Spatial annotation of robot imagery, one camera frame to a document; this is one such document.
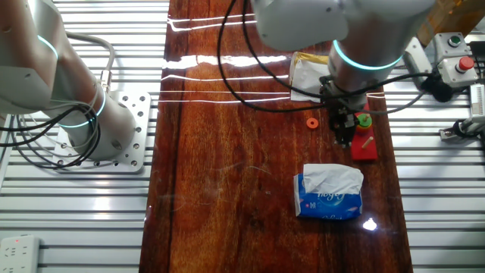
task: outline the blue light ring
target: blue light ring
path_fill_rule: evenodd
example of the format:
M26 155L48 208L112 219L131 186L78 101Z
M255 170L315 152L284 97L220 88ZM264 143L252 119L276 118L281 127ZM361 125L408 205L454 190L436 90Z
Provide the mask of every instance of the blue light ring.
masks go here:
M105 108L105 104L106 104L106 94L104 92L103 93L103 103L101 104L101 107L99 108L98 112L96 113L96 117L98 117L101 112L103 111L103 109ZM90 121L93 121L94 118L91 118L91 120L89 121L84 121L82 124L78 124L78 125L62 125L62 124L59 124L59 126L61 127L64 127L64 128L78 128L78 127L82 127L84 125L87 125Z
M335 48L337 54L342 58L342 60L344 60L347 64L350 64L351 66L353 67L356 67L358 69L362 69L362 70L368 70L368 71L378 71L378 70L383 70L383 69L387 69L387 68L390 68L390 67L393 67L394 65L396 65L399 61L401 61L402 59L402 56L399 57L397 60L395 60L393 63L391 64L386 64L386 65L383 65L383 66L378 66L378 67L374 67L374 66L368 66L368 65L363 65L363 64L359 64L358 62L355 62L353 61L352 59L350 59L349 57L347 57L342 49L340 48L339 46L339 43L334 40L333 41L333 47Z
M37 35L37 38L39 39L40 42L43 42L46 46L48 46L50 49L52 49L52 51L55 54L55 58L58 60L59 55L58 55L58 51L55 50L55 47L48 40L44 39L42 36Z

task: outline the white tissue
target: white tissue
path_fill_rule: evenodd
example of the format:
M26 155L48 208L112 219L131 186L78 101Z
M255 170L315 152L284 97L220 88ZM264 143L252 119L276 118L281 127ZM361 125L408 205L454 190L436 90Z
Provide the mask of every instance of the white tissue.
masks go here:
M364 175L359 169L338 164L305 164L306 193L359 194Z

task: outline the red emergency stop button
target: red emergency stop button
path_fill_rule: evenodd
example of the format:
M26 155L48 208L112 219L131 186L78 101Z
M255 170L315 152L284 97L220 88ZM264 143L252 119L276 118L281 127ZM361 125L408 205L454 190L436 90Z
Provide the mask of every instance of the red emergency stop button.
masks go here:
M458 66L456 67L456 70L458 72L466 72L472 69L475 66L475 62L473 61L472 58L470 57L463 57L460 59L460 62L458 63Z

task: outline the red block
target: red block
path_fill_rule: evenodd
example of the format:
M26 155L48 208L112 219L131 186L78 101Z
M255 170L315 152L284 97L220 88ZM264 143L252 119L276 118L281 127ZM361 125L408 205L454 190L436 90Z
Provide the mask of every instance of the red block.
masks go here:
M369 105L365 105L364 109L369 109ZM367 140L373 137L369 145L365 149L362 146L367 142ZM352 153L352 160L354 161L373 161L377 160L377 147L376 147L376 140L374 137L374 125L367 130L367 132L355 132L354 140L352 141L351 146L351 153Z

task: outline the green button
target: green button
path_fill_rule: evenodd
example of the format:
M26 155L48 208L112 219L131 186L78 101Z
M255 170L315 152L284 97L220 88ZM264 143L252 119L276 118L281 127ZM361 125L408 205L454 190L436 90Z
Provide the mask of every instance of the green button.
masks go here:
M454 44L459 44L460 42L462 42L462 40L458 36L452 36L451 40Z

